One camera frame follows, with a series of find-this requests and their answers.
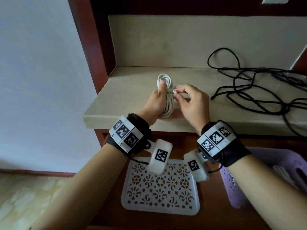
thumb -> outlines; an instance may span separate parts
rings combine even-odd
[[[175,93],[173,97],[177,102],[179,102],[181,108],[189,104],[180,93]]]
[[[166,87],[166,82],[164,80],[161,80],[159,82],[159,93],[166,93],[167,87]]]

person's left hand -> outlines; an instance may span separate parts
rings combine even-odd
[[[136,113],[150,126],[159,118],[166,105],[166,82],[160,81],[159,89],[154,90],[141,111]]]

person's right hand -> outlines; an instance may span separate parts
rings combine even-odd
[[[177,91],[174,99],[179,102],[184,117],[195,128],[196,133],[201,135],[202,128],[211,122],[208,94],[189,84],[178,85],[174,87],[174,90]],[[190,95],[190,102],[187,102],[180,94],[183,92]]]

purple basket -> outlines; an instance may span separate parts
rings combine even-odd
[[[307,174],[307,162],[299,154],[288,149],[246,148],[268,166],[282,166],[288,172],[292,180],[296,182],[297,187],[307,195],[307,185],[297,173],[297,169],[301,169],[304,174]],[[227,168],[223,167],[220,172],[231,205],[234,208],[241,208],[249,204],[247,197],[241,191],[238,184],[236,183],[235,186],[233,185],[232,177]]]

tiled floor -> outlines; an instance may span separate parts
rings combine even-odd
[[[0,229],[29,229],[68,179],[0,174]]]

